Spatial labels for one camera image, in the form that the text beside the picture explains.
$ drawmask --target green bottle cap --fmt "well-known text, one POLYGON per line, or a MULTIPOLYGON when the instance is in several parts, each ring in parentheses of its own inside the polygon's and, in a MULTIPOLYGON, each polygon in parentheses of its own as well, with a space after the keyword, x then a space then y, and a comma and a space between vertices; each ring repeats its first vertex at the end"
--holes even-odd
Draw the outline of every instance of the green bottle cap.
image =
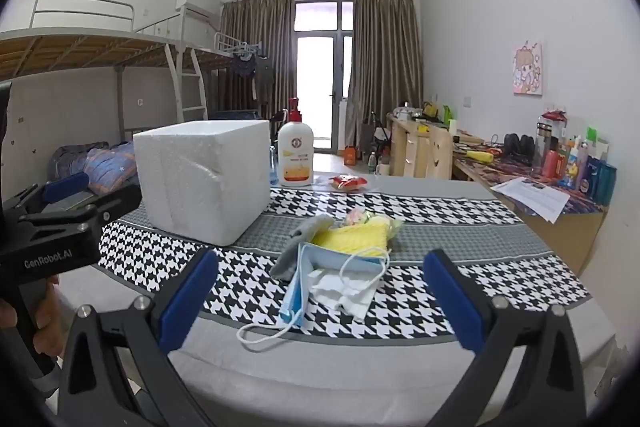
POLYGON ((596 143, 598 140, 598 133, 593 127, 587 127, 587 141, 596 143))

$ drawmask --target styrofoam box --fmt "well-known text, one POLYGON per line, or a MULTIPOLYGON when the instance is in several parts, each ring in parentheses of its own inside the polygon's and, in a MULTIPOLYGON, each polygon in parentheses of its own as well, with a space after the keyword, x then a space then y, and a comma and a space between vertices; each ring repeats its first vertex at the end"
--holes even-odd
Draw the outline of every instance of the styrofoam box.
POLYGON ((179 123, 133 137, 146 213, 158 229, 230 245, 270 200, 269 122, 179 123))

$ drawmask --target wooden chair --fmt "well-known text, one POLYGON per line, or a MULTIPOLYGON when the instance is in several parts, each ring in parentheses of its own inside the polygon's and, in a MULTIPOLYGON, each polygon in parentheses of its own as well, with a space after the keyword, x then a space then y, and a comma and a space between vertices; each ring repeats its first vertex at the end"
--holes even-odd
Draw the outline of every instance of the wooden chair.
POLYGON ((447 129, 429 126, 430 157, 426 178, 450 180, 453 168, 453 137, 447 129))

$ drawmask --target metal screw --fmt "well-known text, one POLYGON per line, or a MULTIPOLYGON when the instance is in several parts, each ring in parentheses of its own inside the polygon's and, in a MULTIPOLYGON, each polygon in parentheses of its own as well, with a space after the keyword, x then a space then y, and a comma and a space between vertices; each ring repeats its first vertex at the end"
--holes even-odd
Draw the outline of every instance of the metal screw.
POLYGON ((87 318, 89 315, 91 315, 91 312, 94 309, 91 308, 91 306, 89 304, 83 304, 82 306, 80 306, 77 310, 76 310, 76 314, 78 314, 78 317, 80 317, 81 319, 85 319, 87 318))
POLYGON ((556 316, 556 317, 564 317, 564 314, 566 313, 566 311, 564 311, 564 307, 562 307, 560 304, 554 304, 551 306, 551 312, 556 316))
POLYGON ((507 297, 503 295, 496 295, 491 299, 491 304, 493 304, 494 308, 497 310, 505 310, 509 307, 509 301, 507 300, 507 297))
POLYGON ((133 307, 140 311, 149 308, 149 304, 151 304, 151 299, 145 295, 140 295, 133 301, 133 307))

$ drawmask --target white paper sheet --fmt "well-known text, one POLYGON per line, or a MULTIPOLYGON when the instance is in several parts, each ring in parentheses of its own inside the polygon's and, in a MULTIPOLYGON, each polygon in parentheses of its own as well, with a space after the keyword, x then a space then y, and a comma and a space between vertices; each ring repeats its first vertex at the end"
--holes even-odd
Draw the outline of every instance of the white paper sheet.
POLYGON ((535 182, 529 178, 514 178, 492 187, 512 200, 527 205, 543 219, 555 223, 562 213, 569 194, 553 187, 535 182))

